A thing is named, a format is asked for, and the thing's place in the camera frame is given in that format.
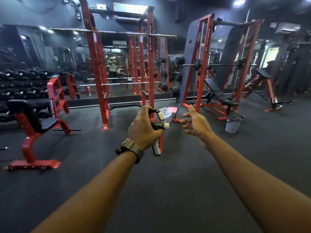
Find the person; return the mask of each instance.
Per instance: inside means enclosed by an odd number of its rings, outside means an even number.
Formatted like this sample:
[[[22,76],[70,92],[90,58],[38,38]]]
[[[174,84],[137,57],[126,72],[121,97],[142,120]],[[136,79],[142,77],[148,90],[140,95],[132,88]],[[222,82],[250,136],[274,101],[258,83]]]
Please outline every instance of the person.
[[[128,137],[143,150],[151,147],[163,133],[161,129],[152,129],[149,108],[142,107],[128,129]],[[186,133],[198,137],[204,149],[212,154],[264,232],[311,232],[308,197],[257,167],[221,140],[192,105],[183,117],[181,123]],[[32,233],[103,232],[136,161],[133,152],[121,153]]]
[[[117,74],[117,68],[116,68],[116,61],[112,57],[112,55],[109,55],[108,64],[109,64],[109,77],[117,78],[118,74]]]

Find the person's left hand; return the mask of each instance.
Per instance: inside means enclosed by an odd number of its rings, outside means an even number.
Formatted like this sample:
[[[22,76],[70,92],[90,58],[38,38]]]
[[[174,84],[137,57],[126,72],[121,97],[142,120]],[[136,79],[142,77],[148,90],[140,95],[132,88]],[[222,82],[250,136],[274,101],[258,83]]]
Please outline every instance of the person's left hand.
[[[128,129],[128,137],[135,141],[142,150],[146,150],[154,145],[163,134],[162,129],[154,130],[152,128],[148,109],[151,109],[151,106],[143,106]]]

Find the bucket lid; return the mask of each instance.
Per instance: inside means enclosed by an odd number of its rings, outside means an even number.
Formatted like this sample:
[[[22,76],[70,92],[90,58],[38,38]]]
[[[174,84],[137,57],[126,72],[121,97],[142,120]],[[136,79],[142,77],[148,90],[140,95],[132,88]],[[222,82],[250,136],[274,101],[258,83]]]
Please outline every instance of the bucket lid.
[[[232,115],[227,116],[227,118],[228,118],[229,120],[231,120],[231,121],[236,121],[236,122],[242,121],[241,118],[238,118],[238,117],[232,116]]]

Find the workout bench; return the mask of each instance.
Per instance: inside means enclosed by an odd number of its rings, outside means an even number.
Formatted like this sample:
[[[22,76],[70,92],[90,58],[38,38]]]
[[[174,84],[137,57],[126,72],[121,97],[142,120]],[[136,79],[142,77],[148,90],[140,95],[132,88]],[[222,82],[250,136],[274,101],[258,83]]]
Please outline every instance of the workout bench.
[[[293,104],[294,101],[282,101],[278,102],[277,97],[274,96],[272,84],[271,84],[271,76],[263,69],[256,69],[256,72],[258,73],[257,76],[250,80],[248,83],[244,85],[244,88],[242,91],[246,91],[247,93],[243,96],[244,99],[246,99],[251,93],[256,93],[261,98],[265,99],[266,101],[270,101],[271,108],[265,109],[264,111],[270,112],[275,110],[280,110],[282,108],[282,104]],[[255,88],[262,82],[266,82],[268,85],[269,90],[269,97],[265,98],[261,94],[255,91]]]
[[[205,79],[204,82],[208,86],[210,91],[205,96],[205,98],[207,99],[206,104],[201,104],[201,106],[208,107],[224,116],[224,117],[217,118],[218,120],[227,120],[227,116],[230,113],[231,106],[239,105],[239,103],[236,101],[227,99],[224,93],[218,88],[218,86],[213,82],[212,79]],[[214,97],[216,97],[216,99],[220,103],[210,103]]]
[[[22,153],[25,160],[14,160],[7,168],[9,170],[58,168],[60,162],[57,160],[36,159],[32,149],[34,142],[57,124],[60,124],[63,130],[56,131],[64,131],[66,135],[70,135],[72,131],[81,131],[81,129],[70,130],[64,120],[53,117],[47,118],[41,122],[31,105],[24,100],[10,100],[7,102],[7,106],[10,112],[16,117],[21,129],[27,135],[22,145]]]

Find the white bucket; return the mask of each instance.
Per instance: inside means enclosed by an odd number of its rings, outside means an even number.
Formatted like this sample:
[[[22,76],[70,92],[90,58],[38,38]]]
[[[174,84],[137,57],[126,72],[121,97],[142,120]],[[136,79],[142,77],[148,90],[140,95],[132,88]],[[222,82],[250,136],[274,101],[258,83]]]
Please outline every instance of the white bucket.
[[[235,116],[227,116],[225,130],[230,133],[237,133],[242,119]]]
[[[172,116],[172,112],[167,112],[167,107],[164,107],[164,108],[159,109],[159,110],[162,112],[163,117],[164,117],[165,119],[168,118],[168,117],[170,117],[170,116]]]

